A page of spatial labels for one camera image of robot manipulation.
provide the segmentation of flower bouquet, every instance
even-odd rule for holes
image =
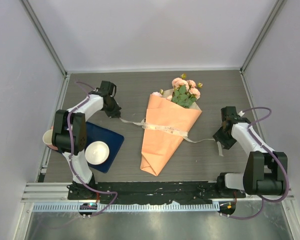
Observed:
[[[150,95],[146,110],[140,169],[158,176],[202,111],[195,103],[202,87],[186,75],[172,81],[173,89]]]

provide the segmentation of white cup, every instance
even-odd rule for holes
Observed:
[[[92,165],[104,163],[109,157],[109,147],[103,141],[94,141],[85,150],[85,159]]]
[[[49,148],[53,149],[53,150],[58,150],[58,148],[56,146],[53,146],[52,145],[52,133],[53,133],[53,128],[46,131],[44,134],[43,134],[43,137],[42,137],[42,141],[44,142],[44,144],[46,144]]]

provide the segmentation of white bowl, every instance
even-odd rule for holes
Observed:
[[[109,147],[103,141],[94,141],[85,150],[85,159],[92,165],[104,163],[109,157]]]

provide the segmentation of gray table surface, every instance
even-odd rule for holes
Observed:
[[[122,107],[121,117],[139,122],[146,116],[149,95],[160,89],[170,89],[171,81],[181,74],[180,71],[72,74],[62,109],[73,107],[85,98],[74,81],[80,80],[98,87],[105,80],[117,85],[115,100]],[[212,138],[221,126],[221,108],[236,106],[238,111],[250,108],[238,70],[187,71],[186,74],[187,79],[203,83],[201,98],[197,101],[202,114],[189,132],[191,140]],[[245,116],[251,121],[254,119],[251,112]],[[238,143],[230,150],[224,150],[224,157],[221,157],[218,156],[218,147],[213,141],[183,141],[160,175],[153,176],[140,170],[144,134],[141,127],[123,123],[119,119],[109,119],[103,111],[94,114],[89,122],[125,138],[108,173],[91,169],[99,182],[213,181],[221,172],[243,172],[248,159]],[[68,163],[60,153],[51,153],[44,181],[72,181]]]

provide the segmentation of orange wrapping paper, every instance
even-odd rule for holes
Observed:
[[[165,97],[172,92],[173,89],[165,91],[163,97],[150,95],[145,122],[188,132],[202,111],[196,103],[193,103],[190,108],[183,108],[166,100]],[[182,141],[182,136],[161,130],[145,129],[140,169],[158,176]]]

